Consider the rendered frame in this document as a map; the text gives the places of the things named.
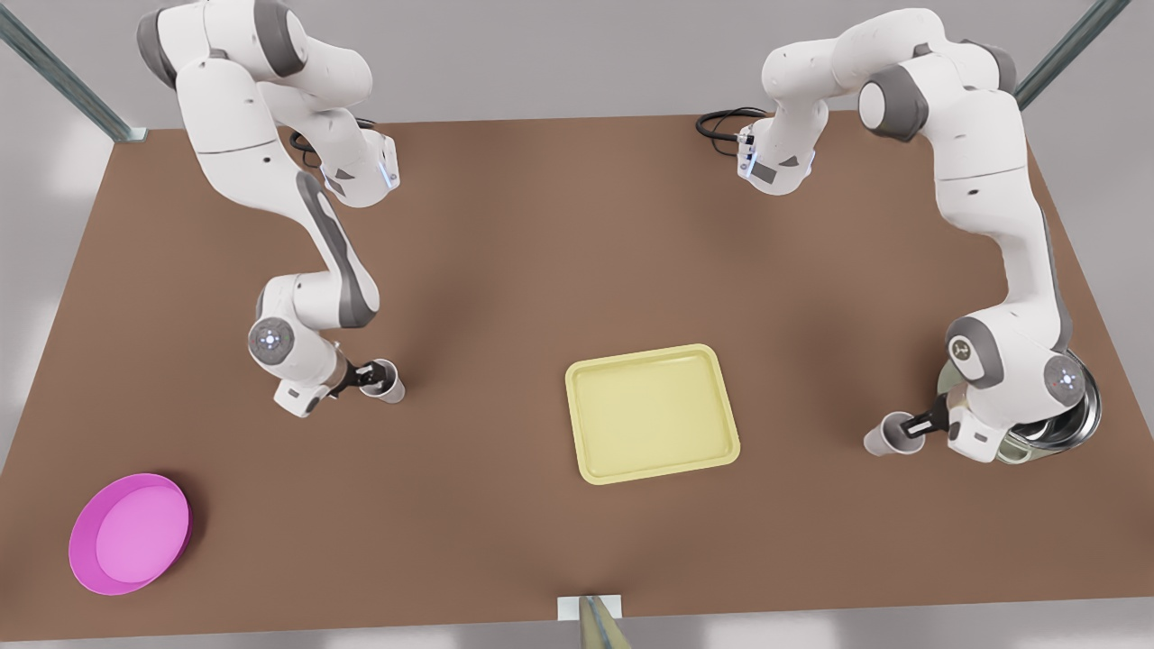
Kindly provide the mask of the pink round bowl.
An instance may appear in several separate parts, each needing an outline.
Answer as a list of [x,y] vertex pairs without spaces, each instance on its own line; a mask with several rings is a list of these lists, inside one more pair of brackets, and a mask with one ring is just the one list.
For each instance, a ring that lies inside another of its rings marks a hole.
[[91,592],[132,594],[177,564],[192,531],[192,506],[177,483],[162,475],[129,475],[100,488],[78,513],[69,567]]

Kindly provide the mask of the silver frame post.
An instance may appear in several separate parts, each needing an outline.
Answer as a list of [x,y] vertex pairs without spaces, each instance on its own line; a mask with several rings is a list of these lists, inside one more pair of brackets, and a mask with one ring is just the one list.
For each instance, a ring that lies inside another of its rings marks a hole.
[[90,85],[87,85],[87,82],[83,82],[83,79],[78,79],[70,66],[67,66],[3,3],[0,3],[0,40],[37,70],[42,79],[78,109],[78,112],[87,115],[87,119],[110,140],[119,143],[142,142],[147,139],[148,129],[126,124],[98,94],[91,90]]
[[1013,95],[1019,110],[1025,111],[1031,103],[1067,69],[1085,49],[1095,42],[1100,33],[1121,16],[1132,0],[1094,0],[1094,3],[1076,21],[1059,42],[1050,49],[1022,82],[1016,87]]
[[559,621],[580,624],[580,649],[632,649],[619,627],[623,617],[619,594],[559,597],[556,606]]

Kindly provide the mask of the yellow rectangular tray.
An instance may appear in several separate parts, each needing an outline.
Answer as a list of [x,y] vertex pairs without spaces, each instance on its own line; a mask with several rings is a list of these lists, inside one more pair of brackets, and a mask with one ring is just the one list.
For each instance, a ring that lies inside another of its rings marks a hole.
[[705,344],[575,361],[565,401],[582,479],[609,485],[730,464],[737,420]]

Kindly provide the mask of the white IKEA cup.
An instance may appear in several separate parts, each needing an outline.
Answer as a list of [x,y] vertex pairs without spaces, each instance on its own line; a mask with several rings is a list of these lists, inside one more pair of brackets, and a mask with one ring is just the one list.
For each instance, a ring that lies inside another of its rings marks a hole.
[[865,452],[872,453],[874,456],[884,456],[887,453],[911,455],[922,452],[926,439],[923,437],[911,438],[902,431],[902,424],[911,422],[911,412],[905,411],[890,412],[890,415],[884,416],[881,423],[863,438]]
[[370,398],[397,404],[405,397],[407,390],[397,367],[388,359],[374,359],[357,370],[359,390]]

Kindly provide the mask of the steel pot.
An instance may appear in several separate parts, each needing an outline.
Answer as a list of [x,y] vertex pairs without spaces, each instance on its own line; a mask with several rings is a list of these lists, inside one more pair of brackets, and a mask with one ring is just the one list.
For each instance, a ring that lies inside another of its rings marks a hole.
[[1099,386],[1073,351],[1067,350],[1065,355],[1076,363],[1084,378],[1085,394],[1081,401],[1064,415],[1011,428],[999,446],[996,455],[998,461],[1017,465],[1067,452],[1087,441],[1097,430],[1102,416]]

